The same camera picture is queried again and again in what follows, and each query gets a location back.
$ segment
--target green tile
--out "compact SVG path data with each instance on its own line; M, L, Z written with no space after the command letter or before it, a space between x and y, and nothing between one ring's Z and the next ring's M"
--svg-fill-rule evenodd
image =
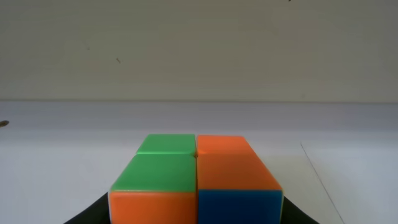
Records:
M112 191L195 192L196 159L191 155L136 155Z
M194 134L150 134L137 154L189 154L196 153Z

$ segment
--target rubik's cube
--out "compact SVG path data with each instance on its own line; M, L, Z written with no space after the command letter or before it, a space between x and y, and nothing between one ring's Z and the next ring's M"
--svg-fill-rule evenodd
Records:
M113 224L276 224L282 202L242 136L150 134L109 192Z

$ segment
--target white wall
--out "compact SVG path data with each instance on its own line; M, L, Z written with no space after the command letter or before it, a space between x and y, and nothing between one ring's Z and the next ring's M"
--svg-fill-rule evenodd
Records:
M398 102L397 21L394 0L2 0L0 99Z

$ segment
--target thin line on surface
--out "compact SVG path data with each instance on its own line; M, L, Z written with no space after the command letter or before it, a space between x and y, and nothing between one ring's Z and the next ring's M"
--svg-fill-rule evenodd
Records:
M303 149L303 151L304 151L304 153L305 153L305 156L307 157L308 161L310 161L310 164L311 164L311 166L312 166L312 169L315 171L315 174L317 175L318 180L321 182L323 189L325 189L325 192L326 192L327 196L329 197L329 200L331 201L331 204L333 205L333 207L335 208L335 210L336 210L338 216L340 217L340 220L343 222L343 224L345 224L343 218L341 217L340 213L338 212L338 210L337 210L337 208L336 208L335 203L334 203L333 200L331 199L331 197L330 197L330 195L329 195L329 192L327 191L325 185L323 184L321 178L319 177L317 170L316 170L315 167L313 166L313 164L312 164L312 162L311 162L311 160L310 160L310 158L309 158L307 152L305 151L305 149L304 149L304 147L303 147L303 143L302 143L301 141L300 141L300 145L301 145L301 148Z

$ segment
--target blue square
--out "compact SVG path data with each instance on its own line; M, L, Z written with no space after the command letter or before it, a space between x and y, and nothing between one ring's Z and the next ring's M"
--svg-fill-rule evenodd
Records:
M198 224L278 224L281 190L199 190Z

